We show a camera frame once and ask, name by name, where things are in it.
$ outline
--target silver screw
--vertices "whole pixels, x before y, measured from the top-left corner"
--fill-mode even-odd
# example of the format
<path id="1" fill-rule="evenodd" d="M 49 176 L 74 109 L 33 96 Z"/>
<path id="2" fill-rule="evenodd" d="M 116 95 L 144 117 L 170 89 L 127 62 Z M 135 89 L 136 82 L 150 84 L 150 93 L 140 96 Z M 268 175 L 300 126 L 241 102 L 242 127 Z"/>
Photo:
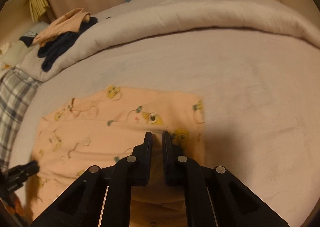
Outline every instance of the silver screw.
<path id="1" fill-rule="evenodd" d="M 127 157 L 127 161 L 130 162 L 130 163 L 135 162 L 136 160 L 137 160 L 137 158 L 134 155 L 131 155 L 131 156 Z"/>
<path id="2" fill-rule="evenodd" d="M 98 167 L 97 165 L 93 165 L 89 168 L 89 172 L 90 173 L 96 173 L 100 170 L 100 167 Z"/>
<path id="3" fill-rule="evenodd" d="M 185 163 L 186 161 L 188 161 L 188 158 L 186 158 L 184 155 L 181 155 L 178 157 L 178 161 L 181 163 Z"/>
<path id="4" fill-rule="evenodd" d="M 216 168 L 216 171 L 219 173 L 219 174 L 224 174 L 226 172 L 226 169 L 223 167 L 223 166 L 218 166 Z"/>

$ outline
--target peach garment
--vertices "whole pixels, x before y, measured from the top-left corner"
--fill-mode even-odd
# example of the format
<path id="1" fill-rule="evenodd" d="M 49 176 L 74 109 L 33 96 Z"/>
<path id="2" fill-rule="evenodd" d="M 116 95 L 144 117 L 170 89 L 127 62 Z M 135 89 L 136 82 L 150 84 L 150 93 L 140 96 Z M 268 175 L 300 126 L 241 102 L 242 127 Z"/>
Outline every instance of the peach garment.
<path id="1" fill-rule="evenodd" d="M 88 22 L 90 13 L 83 12 L 83 8 L 76 8 L 53 21 L 47 29 L 40 32 L 34 39 L 32 44 L 39 43 L 44 47 L 47 42 L 53 41 L 58 35 L 66 32 L 79 32 L 81 23 Z"/>
<path id="2" fill-rule="evenodd" d="M 33 148 L 39 162 L 38 191 L 31 199 L 33 219 L 91 165 L 108 167 L 154 134 L 147 187 L 132 188 L 131 220 L 139 226 L 185 226 L 183 190 L 164 185 L 162 132 L 186 156 L 204 164 L 203 105 L 199 97 L 110 86 L 69 103 L 42 118 Z"/>

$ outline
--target plaid pillow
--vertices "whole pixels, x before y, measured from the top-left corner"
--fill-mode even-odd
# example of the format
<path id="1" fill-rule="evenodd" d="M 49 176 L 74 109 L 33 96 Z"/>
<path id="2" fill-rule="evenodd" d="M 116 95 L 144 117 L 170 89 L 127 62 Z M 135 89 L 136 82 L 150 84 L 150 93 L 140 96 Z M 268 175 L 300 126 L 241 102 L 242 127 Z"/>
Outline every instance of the plaid pillow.
<path id="1" fill-rule="evenodd" d="M 8 71 L 0 83 L 0 169 L 8 169 L 12 146 L 24 113 L 41 82 L 18 68 Z"/>

